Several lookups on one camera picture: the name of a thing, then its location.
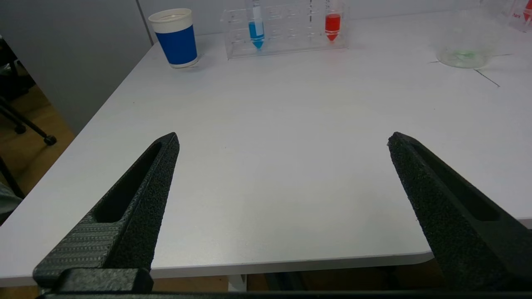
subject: table surface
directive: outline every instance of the table surface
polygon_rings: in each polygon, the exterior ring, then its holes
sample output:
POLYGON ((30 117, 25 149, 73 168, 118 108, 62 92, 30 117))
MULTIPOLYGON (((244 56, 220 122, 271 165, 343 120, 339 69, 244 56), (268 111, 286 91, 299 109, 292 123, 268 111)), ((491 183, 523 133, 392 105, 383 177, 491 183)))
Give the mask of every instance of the table surface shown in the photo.
POLYGON ((154 278, 430 259, 389 157, 395 131, 532 227, 532 39, 510 29, 511 55, 450 68, 431 48, 441 18, 354 21, 350 49, 231 61, 221 35, 200 36, 200 62, 181 70, 156 44, 0 228, 0 286, 34 284, 35 265, 171 131, 181 150, 154 278))

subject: blue paper cup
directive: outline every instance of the blue paper cup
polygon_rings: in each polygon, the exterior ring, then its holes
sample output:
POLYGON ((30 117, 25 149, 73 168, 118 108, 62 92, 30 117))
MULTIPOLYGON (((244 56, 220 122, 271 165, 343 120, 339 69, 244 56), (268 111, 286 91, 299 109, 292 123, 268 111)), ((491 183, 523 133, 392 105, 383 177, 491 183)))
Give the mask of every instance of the blue paper cup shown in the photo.
POLYGON ((186 68, 198 61, 192 10, 161 11, 149 16, 148 20, 171 67, 186 68))

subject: test tube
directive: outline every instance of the test tube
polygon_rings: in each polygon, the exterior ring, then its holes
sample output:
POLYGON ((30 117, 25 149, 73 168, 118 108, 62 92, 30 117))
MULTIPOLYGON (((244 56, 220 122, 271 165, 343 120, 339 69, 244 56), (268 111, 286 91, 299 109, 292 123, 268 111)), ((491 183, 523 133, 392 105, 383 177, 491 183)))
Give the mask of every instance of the test tube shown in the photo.
POLYGON ((264 44, 264 23, 260 0, 246 0, 247 19, 250 25, 251 42, 257 49, 264 44))
POLYGON ((325 34, 331 42, 334 42, 340 33, 342 25, 342 4, 340 0, 326 0, 325 7, 327 16, 325 17, 325 34))

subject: glass beaker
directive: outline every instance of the glass beaker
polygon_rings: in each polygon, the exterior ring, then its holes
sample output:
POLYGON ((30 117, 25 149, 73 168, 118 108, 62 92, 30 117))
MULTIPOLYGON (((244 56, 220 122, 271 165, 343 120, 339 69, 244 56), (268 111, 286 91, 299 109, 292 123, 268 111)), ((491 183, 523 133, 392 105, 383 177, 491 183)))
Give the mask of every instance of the glass beaker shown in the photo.
POLYGON ((508 26, 514 4, 515 0, 477 0, 471 8, 455 11, 438 48, 438 60, 457 68, 485 66, 508 26))

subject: wall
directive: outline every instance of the wall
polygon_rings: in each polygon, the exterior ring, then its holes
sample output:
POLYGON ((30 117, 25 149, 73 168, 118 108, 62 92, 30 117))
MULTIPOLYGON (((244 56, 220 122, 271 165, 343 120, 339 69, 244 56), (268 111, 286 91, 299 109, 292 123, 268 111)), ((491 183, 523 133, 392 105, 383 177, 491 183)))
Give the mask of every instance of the wall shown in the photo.
MULTIPOLYGON (((479 0, 348 0, 351 2, 353 19, 377 18, 381 16, 435 12, 462 8, 479 0)), ((140 7, 147 18, 158 11, 188 8, 193 10, 194 30, 197 35, 222 32, 220 19, 224 3, 228 7, 241 5, 244 0, 139 0, 140 7)), ((150 28, 154 41, 155 33, 150 28)))
POLYGON ((134 0, 1 0, 0 34, 75 134, 151 47, 134 0))

